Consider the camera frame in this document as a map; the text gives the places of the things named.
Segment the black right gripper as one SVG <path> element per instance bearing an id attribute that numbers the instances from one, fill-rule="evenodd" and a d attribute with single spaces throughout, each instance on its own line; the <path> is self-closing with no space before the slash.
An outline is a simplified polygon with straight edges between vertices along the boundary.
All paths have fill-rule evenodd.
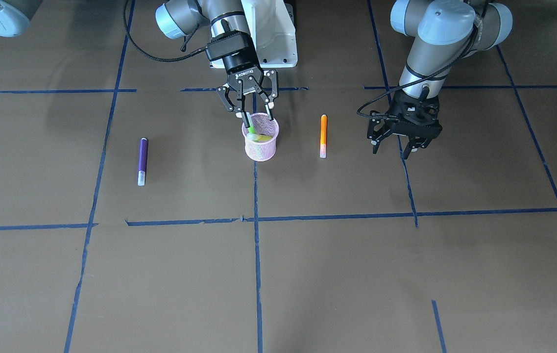
<path id="1" fill-rule="evenodd" d="M 245 94 L 261 89 L 267 116 L 274 121 L 274 101 L 279 96 L 277 70 L 261 69 L 251 36 L 242 31 L 229 31 L 213 38 L 207 45 L 207 58 L 213 62 L 222 60 L 227 73 L 227 83 L 217 87 L 216 92 L 225 109 L 234 113 L 245 128 L 251 127 L 250 115 L 245 109 Z M 230 98 L 236 92 L 236 100 Z"/>

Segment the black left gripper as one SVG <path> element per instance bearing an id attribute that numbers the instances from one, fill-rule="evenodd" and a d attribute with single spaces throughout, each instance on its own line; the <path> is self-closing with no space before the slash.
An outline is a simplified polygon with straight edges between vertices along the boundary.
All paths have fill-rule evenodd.
<path id="1" fill-rule="evenodd" d="M 437 118 L 439 108 L 438 96 L 420 101 L 406 93 L 395 93 L 387 112 L 391 121 L 368 121 L 366 137 L 373 146 L 372 153 L 376 154 L 381 142 L 391 134 L 410 138 L 402 150 L 403 160 L 408 159 L 411 152 L 426 149 L 443 130 Z"/>

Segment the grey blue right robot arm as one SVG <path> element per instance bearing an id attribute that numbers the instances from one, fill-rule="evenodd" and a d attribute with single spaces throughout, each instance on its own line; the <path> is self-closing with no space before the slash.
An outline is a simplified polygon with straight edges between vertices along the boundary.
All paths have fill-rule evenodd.
<path id="1" fill-rule="evenodd" d="M 0 36 L 23 34 L 40 6 L 40 0 L 0 0 Z M 222 61 L 227 81 L 217 88 L 217 94 L 225 109 L 251 128 L 245 98 L 255 93 L 263 99 L 268 118 L 274 119 L 277 71 L 261 67 L 240 0 L 169 0 L 157 8 L 155 18 L 166 37 L 184 38 L 182 52 L 199 29 L 209 27 L 212 34 L 206 45 L 170 61 L 180 62 L 200 53 L 205 53 L 211 62 Z"/>

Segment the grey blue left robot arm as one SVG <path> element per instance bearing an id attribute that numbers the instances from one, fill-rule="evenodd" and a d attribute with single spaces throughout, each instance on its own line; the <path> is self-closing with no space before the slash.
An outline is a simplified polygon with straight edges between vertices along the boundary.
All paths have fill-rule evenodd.
<path id="1" fill-rule="evenodd" d="M 392 96 L 388 110 L 366 115 L 366 136 L 374 153 L 384 139 L 405 136 L 402 158 L 407 159 L 442 132 L 438 96 L 453 65 L 503 42 L 511 33 L 513 16 L 507 6 L 492 0 L 397 0 L 390 24 L 412 37 L 413 45 L 398 87 L 386 92 Z"/>

